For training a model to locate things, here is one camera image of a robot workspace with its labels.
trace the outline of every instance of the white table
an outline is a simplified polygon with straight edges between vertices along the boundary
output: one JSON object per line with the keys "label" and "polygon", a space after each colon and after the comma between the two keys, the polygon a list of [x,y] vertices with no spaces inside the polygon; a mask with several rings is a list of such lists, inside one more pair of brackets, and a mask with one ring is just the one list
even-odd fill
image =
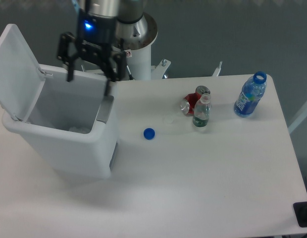
{"label": "white table", "polygon": [[[118,83],[120,146],[109,180],[55,172],[1,124],[0,238],[243,238],[307,233],[307,193],[271,77],[254,115],[233,103],[249,75]],[[211,90],[205,131],[178,103]],[[152,127],[156,137],[142,137]]]}

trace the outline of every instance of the blue bottle cap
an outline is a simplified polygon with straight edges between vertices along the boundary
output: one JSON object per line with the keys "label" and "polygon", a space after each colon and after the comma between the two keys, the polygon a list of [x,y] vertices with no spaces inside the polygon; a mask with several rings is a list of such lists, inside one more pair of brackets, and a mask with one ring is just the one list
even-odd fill
{"label": "blue bottle cap", "polygon": [[258,71],[254,74],[254,82],[256,84],[263,84],[267,80],[267,75],[265,72]]}
{"label": "blue bottle cap", "polygon": [[152,128],[147,128],[144,130],[144,137],[147,139],[147,140],[152,140],[154,138],[154,135],[155,135],[155,131],[154,129]]}

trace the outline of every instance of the small bottle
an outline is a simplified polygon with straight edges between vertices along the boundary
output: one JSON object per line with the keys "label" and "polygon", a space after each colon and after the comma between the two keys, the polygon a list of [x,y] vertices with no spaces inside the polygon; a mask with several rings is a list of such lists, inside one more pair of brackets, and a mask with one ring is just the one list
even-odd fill
{"label": "small bottle", "polygon": [[204,93],[194,107],[193,124],[197,127],[207,125],[211,108],[211,95]]}
{"label": "small bottle", "polygon": [[197,103],[198,99],[201,98],[203,93],[210,94],[210,90],[207,87],[200,85],[195,89],[195,93],[190,93],[184,99],[182,99],[180,103],[180,109],[184,115],[193,116],[194,106]]}
{"label": "small bottle", "polygon": [[266,90],[266,80],[267,75],[259,71],[246,81],[234,105],[234,111],[238,116],[246,118],[254,112]]}

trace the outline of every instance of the blue led light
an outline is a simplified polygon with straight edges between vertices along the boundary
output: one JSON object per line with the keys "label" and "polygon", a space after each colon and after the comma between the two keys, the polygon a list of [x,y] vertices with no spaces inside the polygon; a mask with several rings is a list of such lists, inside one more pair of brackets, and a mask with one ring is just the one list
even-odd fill
{"label": "blue led light", "polygon": [[93,26],[90,24],[90,23],[88,23],[87,21],[85,22],[85,29],[87,29],[87,30],[91,30],[93,28]]}

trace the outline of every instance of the gray floor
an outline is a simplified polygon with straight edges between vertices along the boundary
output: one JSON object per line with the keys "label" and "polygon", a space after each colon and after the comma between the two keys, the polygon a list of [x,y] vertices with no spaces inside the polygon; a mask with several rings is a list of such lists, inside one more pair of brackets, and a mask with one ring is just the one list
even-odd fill
{"label": "gray floor", "polygon": [[[287,122],[307,100],[307,0],[146,2],[159,27],[152,61],[172,61],[170,77],[210,76],[222,60],[221,75],[270,74]],[[58,36],[75,33],[76,13],[70,0],[0,0],[0,34],[8,23],[19,26],[39,63],[60,65]],[[305,176],[307,120],[291,138]]]}

